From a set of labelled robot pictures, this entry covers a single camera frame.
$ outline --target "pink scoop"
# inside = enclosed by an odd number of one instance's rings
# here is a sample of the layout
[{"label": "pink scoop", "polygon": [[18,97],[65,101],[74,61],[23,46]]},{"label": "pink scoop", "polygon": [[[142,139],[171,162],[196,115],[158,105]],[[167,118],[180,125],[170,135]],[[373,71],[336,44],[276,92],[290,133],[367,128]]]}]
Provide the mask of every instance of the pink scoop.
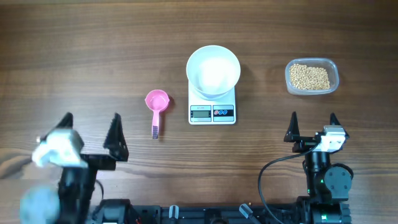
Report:
[{"label": "pink scoop", "polygon": [[159,113],[166,110],[169,105],[169,96],[163,90],[152,90],[145,98],[148,108],[154,112],[152,118],[152,138],[157,139],[159,135]]}]

